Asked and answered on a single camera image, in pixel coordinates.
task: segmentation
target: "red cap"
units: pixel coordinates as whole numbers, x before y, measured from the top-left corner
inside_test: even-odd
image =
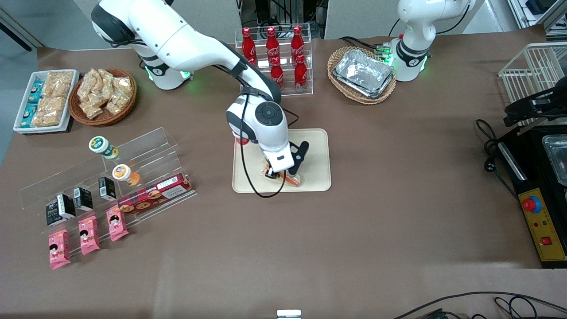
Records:
[[[277,57],[277,56],[271,57],[270,62],[272,63],[273,66],[278,66],[278,65],[281,64],[280,57]]]

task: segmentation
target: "clear acrylic shelf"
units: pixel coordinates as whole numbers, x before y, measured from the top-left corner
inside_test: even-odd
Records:
[[[164,128],[158,128],[132,141],[117,146],[119,155],[113,160],[107,160],[102,156],[97,156],[20,190],[22,209],[37,215],[35,220],[42,234],[50,235],[54,232],[66,229],[69,232],[71,255],[74,255],[81,251],[78,232],[78,222],[80,220],[95,215],[100,241],[102,242],[109,238],[106,211],[117,205],[118,202],[117,200],[109,202],[100,198],[98,186],[99,178],[108,177],[112,179],[116,186],[116,197],[120,199],[178,173],[182,173],[183,176],[188,177],[187,172],[182,168],[179,162],[177,153],[173,149],[174,146],[177,146],[177,142],[171,135]],[[126,164],[130,166],[133,171],[139,173],[142,178],[142,183],[137,187],[130,187],[124,182],[114,180],[112,178],[112,170],[118,164]],[[59,194],[72,197],[73,190],[77,187],[82,187],[91,192],[93,210],[89,212],[77,210],[77,216],[75,218],[54,227],[47,226],[45,206],[54,202],[56,196]],[[193,189],[153,209],[148,209],[147,211],[133,215],[124,214],[124,218],[128,227],[131,227],[195,194],[196,192]]]
[[[295,90],[295,67],[291,64],[293,27],[297,26],[297,24],[274,26],[276,28],[276,37],[280,43],[280,62],[283,69],[283,89],[281,89],[282,96],[313,94],[313,50],[311,45],[311,28],[309,23],[301,23],[299,25],[303,28],[303,49],[305,55],[305,66],[307,67],[307,90],[301,93]],[[268,63],[268,53],[266,52],[266,42],[268,39],[267,28],[268,27],[250,28],[250,37],[256,44],[258,70],[270,78],[271,68]],[[242,29],[238,28],[235,32],[235,46],[236,50],[240,54],[242,54],[242,41]]]

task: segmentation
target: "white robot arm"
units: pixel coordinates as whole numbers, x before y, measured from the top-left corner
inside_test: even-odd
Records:
[[[404,36],[391,42],[392,67],[398,81],[417,77],[425,63],[425,56],[435,39],[433,22],[456,18],[476,0],[400,0],[397,13],[406,24]]]
[[[136,50],[161,89],[179,87],[186,80],[181,71],[193,73],[206,66],[236,78],[244,89],[227,110],[230,128],[240,136],[242,125],[242,137],[258,141],[274,172],[296,169],[300,162],[291,153],[277,84],[227,44],[197,32],[170,7],[171,2],[102,0],[92,12],[93,27],[113,46]]]

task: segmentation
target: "small black box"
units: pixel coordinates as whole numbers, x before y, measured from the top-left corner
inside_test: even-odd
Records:
[[[73,197],[75,199],[75,208],[82,211],[92,211],[92,195],[91,192],[85,190],[84,188],[77,187],[73,191]]]
[[[99,190],[100,198],[105,199],[109,202],[116,200],[116,189],[114,188],[114,182],[108,177],[99,178]]]
[[[45,206],[45,216],[47,217],[47,226],[51,227],[59,225],[60,223],[67,220],[66,218],[63,218],[59,215],[59,204],[57,203],[57,201]]]
[[[77,215],[75,213],[75,201],[65,194],[57,195],[57,209],[59,216],[66,219],[71,219]]]

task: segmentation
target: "red emergency stop button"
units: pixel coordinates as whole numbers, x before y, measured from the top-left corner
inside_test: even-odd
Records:
[[[522,207],[529,212],[537,214],[541,212],[541,201],[535,196],[530,196],[522,201]]]

